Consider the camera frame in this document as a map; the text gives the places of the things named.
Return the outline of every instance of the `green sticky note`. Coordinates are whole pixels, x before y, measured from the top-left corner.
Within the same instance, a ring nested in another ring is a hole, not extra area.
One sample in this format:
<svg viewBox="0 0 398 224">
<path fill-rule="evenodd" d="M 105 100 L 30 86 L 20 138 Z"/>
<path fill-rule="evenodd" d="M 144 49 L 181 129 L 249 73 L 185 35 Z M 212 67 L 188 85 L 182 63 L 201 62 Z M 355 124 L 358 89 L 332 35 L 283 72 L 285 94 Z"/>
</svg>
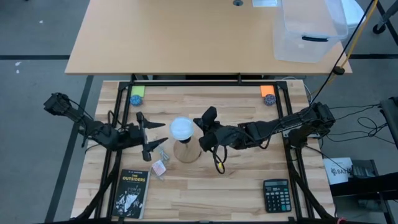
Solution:
<svg viewBox="0 0 398 224">
<path fill-rule="evenodd" d="M 144 97 L 145 94 L 145 86 L 132 86 L 131 96 L 132 95 L 139 95 Z"/>
</svg>

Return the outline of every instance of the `lamp base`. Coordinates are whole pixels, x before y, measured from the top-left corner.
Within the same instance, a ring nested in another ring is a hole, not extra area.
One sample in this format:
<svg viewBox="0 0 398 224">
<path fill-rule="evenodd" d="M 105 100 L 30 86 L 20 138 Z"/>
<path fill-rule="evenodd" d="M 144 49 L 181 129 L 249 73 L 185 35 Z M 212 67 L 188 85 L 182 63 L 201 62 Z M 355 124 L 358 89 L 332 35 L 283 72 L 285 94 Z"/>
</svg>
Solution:
<svg viewBox="0 0 398 224">
<path fill-rule="evenodd" d="M 182 143 L 176 141 L 174 143 L 174 156 L 184 163 L 195 162 L 201 154 L 201 148 L 199 140 L 195 137 L 191 137 L 188 143 Z"/>
</svg>

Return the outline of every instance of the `wooden tabletop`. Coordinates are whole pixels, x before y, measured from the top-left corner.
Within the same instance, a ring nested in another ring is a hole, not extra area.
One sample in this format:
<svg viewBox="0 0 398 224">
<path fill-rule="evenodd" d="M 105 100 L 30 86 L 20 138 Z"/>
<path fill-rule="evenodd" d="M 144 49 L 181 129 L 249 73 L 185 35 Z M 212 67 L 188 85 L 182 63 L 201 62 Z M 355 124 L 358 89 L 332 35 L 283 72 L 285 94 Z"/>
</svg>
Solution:
<svg viewBox="0 0 398 224">
<path fill-rule="evenodd" d="M 324 75 L 343 50 L 318 63 L 276 60 L 276 8 L 251 0 L 91 0 L 67 74 Z M 346 73 L 351 73 L 349 64 Z"/>
<path fill-rule="evenodd" d="M 106 113 L 114 108 L 118 84 L 119 82 L 103 83 L 96 119 L 104 123 Z M 307 107 L 303 82 L 288 81 L 288 86 L 293 111 Z M 217 173 L 210 153 L 203 152 L 191 164 L 181 163 L 175 158 L 175 140 L 169 132 L 170 123 L 178 116 L 199 118 L 209 106 L 217 108 L 217 120 L 225 125 L 277 118 L 276 106 L 266 106 L 262 102 L 258 86 L 147 86 L 144 104 L 140 107 L 131 106 L 128 120 L 129 123 L 136 123 L 135 113 L 141 111 L 149 121 L 165 123 L 166 126 L 162 128 L 147 131 L 148 141 L 169 137 L 162 146 L 171 159 L 166 165 L 164 181 L 154 176 L 150 178 L 144 219 L 287 221 L 287 217 L 295 216 L 294 207 L 289 213 L 267 213 L 264 206 L 262 181 L 289 179 L 280 134 L 272 136 L 266 150 L 258 147 L 240 151 L 229 149 L 224 175 Z M 195 126 L 194 135 L 199 138 L 203 133 Z M 319 149 L 318 141 L 309 139 L 308 142 L 310 146 Z M 142 147 L 123 150 L 121 169 L 149 170 L 151 164 L 160 158 L 158 153 L 153 152 L 152 162 L 145 162 L 141 151 Z M 72 217 L 81 213 L 98 191 L 105 152 L 105 148 L 96 146 L 86 153 Z M 333 214 L 335 208 L 321 155 L 308 149 L 303 149 L 302 155 L 310 190 L 326 210 Z M 301 190 L 299 194 L 302 212 L 306 217 Z M 102 216 L 105 216 L 107 205 L 108 201 L 105 200 Z"/>
</svg>

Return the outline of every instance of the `orange sticky note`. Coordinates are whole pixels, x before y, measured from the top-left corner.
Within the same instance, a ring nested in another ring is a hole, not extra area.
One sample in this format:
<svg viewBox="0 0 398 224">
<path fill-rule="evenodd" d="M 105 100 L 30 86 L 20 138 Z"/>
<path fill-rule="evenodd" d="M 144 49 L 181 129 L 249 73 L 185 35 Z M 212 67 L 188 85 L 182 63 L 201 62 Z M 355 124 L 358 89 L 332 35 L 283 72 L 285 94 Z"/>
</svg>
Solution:
<svg viewBox="0 0 398 224">
<path fill-rule="evenodd" d="M 260 86 L 260 90 L 262 97 L 266 97 L 268 94 L 275 95 L 274 86 L 272 85 Z"/>
</svg>

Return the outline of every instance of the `yellow cable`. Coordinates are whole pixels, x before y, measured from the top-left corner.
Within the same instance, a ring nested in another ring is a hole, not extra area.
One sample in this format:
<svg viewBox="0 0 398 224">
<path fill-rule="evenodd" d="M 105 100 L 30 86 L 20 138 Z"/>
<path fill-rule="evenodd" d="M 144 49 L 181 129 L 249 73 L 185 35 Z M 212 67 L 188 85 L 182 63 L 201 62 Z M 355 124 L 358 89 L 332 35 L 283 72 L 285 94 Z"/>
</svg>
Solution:
<svg viewBox="0 0 398 224">
<path fill-rule="evenodd" d="M 341 64 L 340 67 L 343 68 L 343 67 L 346 65 L 346 63 L 348 62 L 348 59 L 349 59 L 349 57 L 351 56 L 351 54 L 353 53 L 354 48 L 355 48 L 355 45 L 357 44 L 359 37 L 362 35 L 363 29 L 366 27 L 366 24 L 369 22 L 370 17 L 372 16 L 374 10 L 376 9 L 377 2 L 378 2 L 378 1 L 379 1 L 379 0 L 374 0 L 372 9 L 369 11 L 369 14 L 368 14 L 368 16 L 367 16 L 366 19 L 365 19 L 365 22 L 364 22 L 364 23 L 361 25 L 361 27 L 359 28 L 358 33 L 355 34 L 355 38 L 354 38 L 353 44 L 352 44 L 351 47 L 349 48 L 347 57 L 346 57 L 346 59 L 344 60 L 344 62 Z M 333 75 L 332 75 L 332 78 L 328 81 L 327 85 L 331 84 L 331 83 L 333 82 L 333 80 L 336 78 L 336 76 L 337 76 L 337 75 L 333 74 Z M 315 90 L 314 92 L 312 92 L 311 95 L 318 93 L 319 90 L 320 90 L 320 88 L 317 89 L 317 90 Z"/>
</svg>

